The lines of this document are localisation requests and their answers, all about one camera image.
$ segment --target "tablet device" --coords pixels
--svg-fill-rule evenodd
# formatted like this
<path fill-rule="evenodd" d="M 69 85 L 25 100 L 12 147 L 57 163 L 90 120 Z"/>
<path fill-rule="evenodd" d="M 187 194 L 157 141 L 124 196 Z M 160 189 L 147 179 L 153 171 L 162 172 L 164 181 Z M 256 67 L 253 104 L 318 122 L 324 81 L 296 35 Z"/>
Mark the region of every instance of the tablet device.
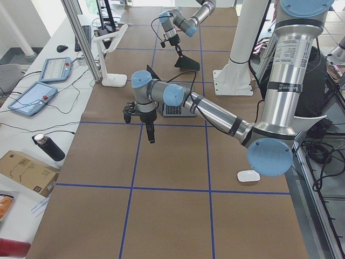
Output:
<path fill-rule="evenodd" d="M 72 60 L 69 57 L 48 58 L 45 60 L 39 81 L 55 83 L 65 81 L 72 68 Z"/>
<path fill-rule="evenodd" d="M 54 86 L 42 82 L 35 82 L 26 89 L 8 109 L 25 116 L 38 113 L 58 92 Z"/>

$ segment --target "red can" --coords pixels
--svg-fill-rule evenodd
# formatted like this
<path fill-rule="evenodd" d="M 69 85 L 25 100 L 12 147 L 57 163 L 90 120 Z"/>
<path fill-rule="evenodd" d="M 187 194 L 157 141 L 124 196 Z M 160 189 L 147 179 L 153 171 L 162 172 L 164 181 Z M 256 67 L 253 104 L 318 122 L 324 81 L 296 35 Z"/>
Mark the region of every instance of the red can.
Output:
<path fill-rule="evenodd" d="M 30 249 L 30 243 L 0 238 L 0 256 L 25 257 Z"/>

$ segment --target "black bottle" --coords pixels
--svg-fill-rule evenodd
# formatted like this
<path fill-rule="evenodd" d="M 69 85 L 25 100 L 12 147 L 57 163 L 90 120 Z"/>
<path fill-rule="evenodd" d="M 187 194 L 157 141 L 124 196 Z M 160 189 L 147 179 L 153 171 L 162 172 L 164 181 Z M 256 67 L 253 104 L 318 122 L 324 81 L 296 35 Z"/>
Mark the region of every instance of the black bottle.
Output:
<path fill-rule="evenodd" d="M 51 138 L 43 134 L 37 134 L 33 137 L 33 141 L 53 160 L 61 161 L 63 158 L 65 158 L 65 153 Z"/>

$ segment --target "black keyboard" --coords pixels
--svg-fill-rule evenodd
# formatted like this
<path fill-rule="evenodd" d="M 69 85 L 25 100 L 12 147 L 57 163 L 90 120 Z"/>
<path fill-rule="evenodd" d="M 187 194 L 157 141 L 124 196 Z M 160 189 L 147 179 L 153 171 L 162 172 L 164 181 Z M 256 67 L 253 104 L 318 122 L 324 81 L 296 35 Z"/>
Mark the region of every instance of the black keyboard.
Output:
<path fill-rule="evenodd" d="M 91 47 L 91 39 L 92 39 L 91 26 L 90 25 L 83 25 L 82 29 L 84 30 L 84 34 L 86 36 L 87 42 L 88 42 L 89 46 Z M 75 52 L 81 51 L 81 47 L 80 47 L 76 37 L 75 37 L 74 51 Z"/>
<path fill-rule="evenodd" d="M 165 113 L 169 115 L 181 114 L 181 106 L 165 106 Z"/>

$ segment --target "white table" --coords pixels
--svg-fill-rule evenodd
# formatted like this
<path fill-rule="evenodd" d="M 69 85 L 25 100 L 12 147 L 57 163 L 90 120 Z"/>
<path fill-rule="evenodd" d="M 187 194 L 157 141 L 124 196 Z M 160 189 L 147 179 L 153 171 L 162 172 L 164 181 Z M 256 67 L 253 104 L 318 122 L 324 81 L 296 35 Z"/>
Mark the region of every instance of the white table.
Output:
<path fill-rule="evenodd" d="M 95 17 L 80 16 L 79 18 L 82 25 L 91 25 L 91 22 Z M 62 53 L 58 53 L 56 51 L 56 47 L 58 45 L 67 45 L 68 49 Z M 92 43 L 91 49 L 94 58 L 96 58 L 98 56 L 96 44 Z M 68 19 L 65 19 L 56 33 L 43 48 L 42 52 L 38 55 L 37 59 L 30 66 L 27 73 L 41 71 L 46 58 L 70 57 L 74 60 L 76 56 L 77 53 L 74 52 L 74 33 Z M 77 62 L 74 62 L 68 80 L 53 85 L 58 88 L 58 91 L 61 91 L 80 77 L 87 69 L 87 65 L 79 65 Z M 32 83 L 38 80 L 38 78 L 39 73 L 26 77 L 19 82 L 14 91 L 25 91 L 25 89 L 30 87 Z M 74 84 L 74 86 L 80 91 L 80 95 L 71 112 L 68 114 L 62 114 L 56 108 L 46 106 L 32 118 L 24 117 L 14 111 L 2 112 L 0 113 L 0 122 L 31 131 L 45 129 L 54 125 L 63 125 L 69 122 L 78 122 L 80 121 L 81 115 L 90 97 L 93 82 L 91 73 L 87 71 L 83 77 Z M 58 93 L 49 102 L 49 104 L 58 107 L 63 112 L 68 112 L 71 109 L 77 94 L 78 91 L 70 86 L 61 93 Z M 11 102 L 12 99 L 8 98 L 0 108 L 0 112 L 7 111 L 7 106 Z M 41 131 L 40 133 L 48 133 L 54 130 L 75 132 L 77 128 L 78 124 L 70 124 Z M 30 133 L 21 129 L 2 125 L 0 127 L 0 157 L 6 154 L 9 150 L 21 151 L 57 169 L 61 169 L 64 160 L 55 162 L 39 147 L 37 147 L 31 139 L 35 134 L 37 133 Z M 66 132 L 55 132 L 49 136 L 67 154 L 74 135 Z M 42 219 L 43 213 L 34 217 L 30 209 L 43 200 L 44 197 L 12 181 L 2 174 L 0 174 L 0 190 L 15 192 L 15 202 L 9 210 L 9 213 L 6 215 L 3 224 L 0 226 L 0 237 L 31 243 Z"/>

